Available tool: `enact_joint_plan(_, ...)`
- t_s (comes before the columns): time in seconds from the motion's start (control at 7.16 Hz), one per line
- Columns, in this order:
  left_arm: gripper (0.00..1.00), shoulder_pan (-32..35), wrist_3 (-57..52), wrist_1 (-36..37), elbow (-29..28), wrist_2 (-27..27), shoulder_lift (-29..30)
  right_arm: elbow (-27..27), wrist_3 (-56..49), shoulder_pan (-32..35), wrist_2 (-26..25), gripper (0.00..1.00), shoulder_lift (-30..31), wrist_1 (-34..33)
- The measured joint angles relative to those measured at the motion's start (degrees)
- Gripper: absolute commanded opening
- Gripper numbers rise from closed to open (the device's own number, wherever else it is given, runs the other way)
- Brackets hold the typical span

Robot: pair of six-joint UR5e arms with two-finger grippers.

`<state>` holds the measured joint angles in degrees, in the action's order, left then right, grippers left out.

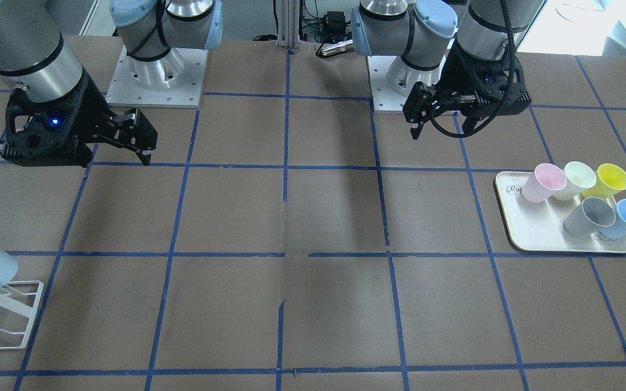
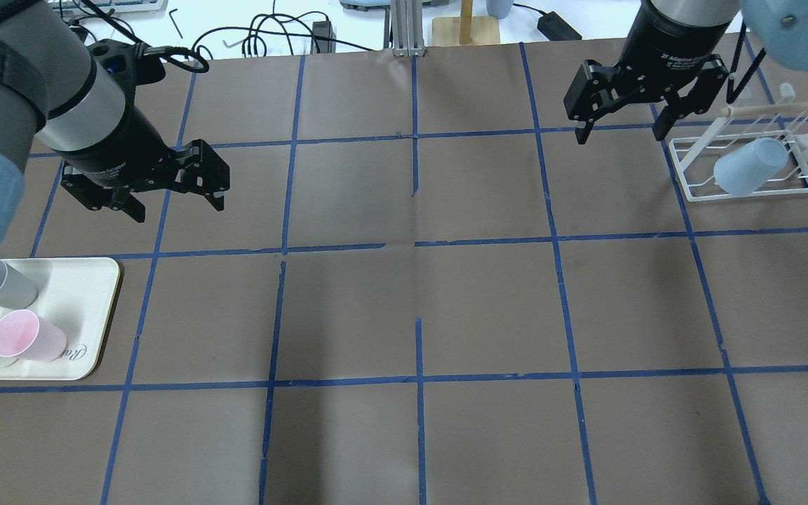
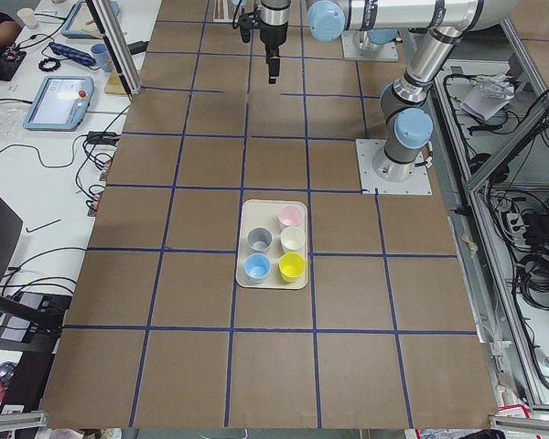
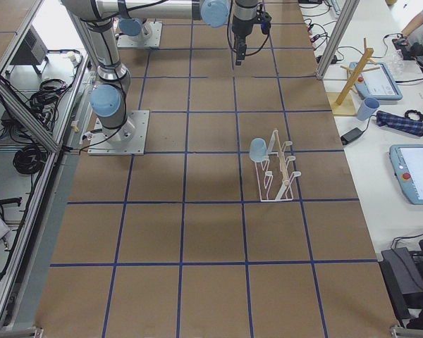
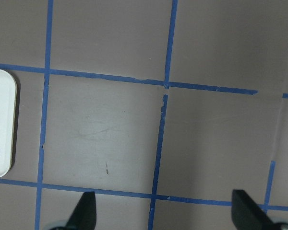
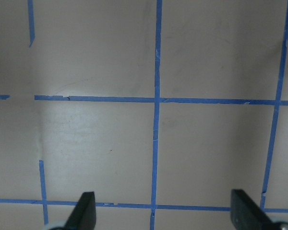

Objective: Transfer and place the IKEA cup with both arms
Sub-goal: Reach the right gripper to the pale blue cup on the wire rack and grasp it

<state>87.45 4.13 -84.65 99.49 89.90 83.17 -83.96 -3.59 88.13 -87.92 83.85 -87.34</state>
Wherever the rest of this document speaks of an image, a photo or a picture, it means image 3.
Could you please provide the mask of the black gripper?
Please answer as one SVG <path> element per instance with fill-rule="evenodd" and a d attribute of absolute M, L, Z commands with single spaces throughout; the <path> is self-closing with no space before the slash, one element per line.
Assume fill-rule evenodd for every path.
<path fill-rule="evenodd" d="M 259 17 L 260 39 L 268 49 L 268 83 L 276 84 L 280 75 L 279 47 L 287 37 L 287 0 L 262 0 Z"/>

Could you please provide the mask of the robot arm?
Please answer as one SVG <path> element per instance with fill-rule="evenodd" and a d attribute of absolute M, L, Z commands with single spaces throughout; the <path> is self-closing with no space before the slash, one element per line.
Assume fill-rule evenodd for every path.
<path fill-rule="evenodd" d="M 309 1 L 307 23 L 323 42 L 347 30 L 370 34 L 380 29 L 421 28 L 425 36 L 403 75 L 382 92 L 381 107 L 389 132 L 373 158 L 375 173 L 405 181 L 419 152 L 429 143 L 432 119 L 422 110 L 427 92 L 454 46 L 463 36 L 499 24 L 515 1 Z"/>
<path fill-rule="evenodd" d="M 396 29 L 381 28 L 357 32 L 354 35 L 353 41 L 355 47 L 360 50 L 376 51 L 393 42 L 396 37 Z"/>

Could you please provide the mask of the person forearm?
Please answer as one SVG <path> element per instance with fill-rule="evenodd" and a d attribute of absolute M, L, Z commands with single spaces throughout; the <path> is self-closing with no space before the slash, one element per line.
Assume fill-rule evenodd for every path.
<path fill-rule="evenodd" d="M 5 21 L 0 24 L 0 48 L 12 46 L 19 34 L 22 31 L 22 27 L 16 21 Z"/>

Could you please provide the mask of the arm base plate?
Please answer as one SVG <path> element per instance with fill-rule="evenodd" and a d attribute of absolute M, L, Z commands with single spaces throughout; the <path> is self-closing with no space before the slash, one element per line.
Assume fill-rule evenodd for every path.
<path fill-rule="evenodd" d="M 384 151 L 382 139 L 357 139 L 361 192 L 369 195 L 431 196 L 428 168 L 419 152 L 413 163 L 395 164 Z"/>
<path fill-rule="evenodd" d="M 396 29 L 370 31 L 348 30 L 341 34 L 343 58 L 377 62 L 396 62 L 399 59 L 395 39 Z"/>

